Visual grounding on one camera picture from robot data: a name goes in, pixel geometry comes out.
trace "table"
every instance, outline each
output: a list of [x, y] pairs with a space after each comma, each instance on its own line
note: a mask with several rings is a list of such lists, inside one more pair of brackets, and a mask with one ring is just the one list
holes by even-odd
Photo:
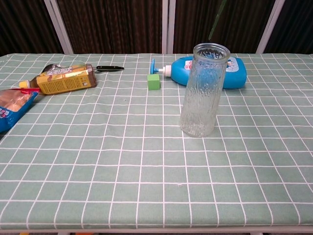
[[97, 87], [40, 96], [0, 138], [5, 231], [313, 231], [313, 55], [235, 54], [240, 90], [223, 90], [208, 138], [179, 128], [185, 88], [152, 59], [186, 54], [10, 54], [0, 87], [51, 63], [117, 65]]

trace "dark brown curtain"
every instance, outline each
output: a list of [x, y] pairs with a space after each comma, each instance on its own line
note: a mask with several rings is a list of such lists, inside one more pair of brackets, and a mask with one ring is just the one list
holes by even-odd
[[161, 53], [162, 0], [58, 0], [74, 53]]
[[0, 55], [63, 53], [44, 0], [0, 0]]
[[313, 53], [313, 0], [286, 0], [265, 53]]
[[[174, 53], [192, 53], [208, 37], [222, 0], [177, 0]], [[232, 53], [255, 53], [275, 0], [227, 0], [210, 40]]]

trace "blue snack bag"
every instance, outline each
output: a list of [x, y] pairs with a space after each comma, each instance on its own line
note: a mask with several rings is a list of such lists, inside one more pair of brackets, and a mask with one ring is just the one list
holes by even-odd
[[0, 91], [0, 132], [11, 129], [17, 123], [39, 92], [39, 89]]

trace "textured glass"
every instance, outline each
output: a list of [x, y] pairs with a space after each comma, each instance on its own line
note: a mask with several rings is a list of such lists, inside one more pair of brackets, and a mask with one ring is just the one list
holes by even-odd
[[208, 136], [216, 112], [230, 52], [212, 43], [195, 46], [192, 68], [180, 114], [181, 129], [193, 137]]

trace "blue bottle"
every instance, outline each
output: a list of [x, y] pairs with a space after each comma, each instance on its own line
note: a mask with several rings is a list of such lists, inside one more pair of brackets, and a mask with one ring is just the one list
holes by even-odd
[[[181, 85], [186, 86], [192, 66], [192, 56], [179, 58], [172, 65], [166, 65], [162, 69], [155, 68], [155, 60], [150, 65], [150, 74], [162, 73], [166, 77]], [[246, 68], [243, 61], [237, 57], [230, 57], [227, 62], [224, 89], [241, 88], [246, 83]]]

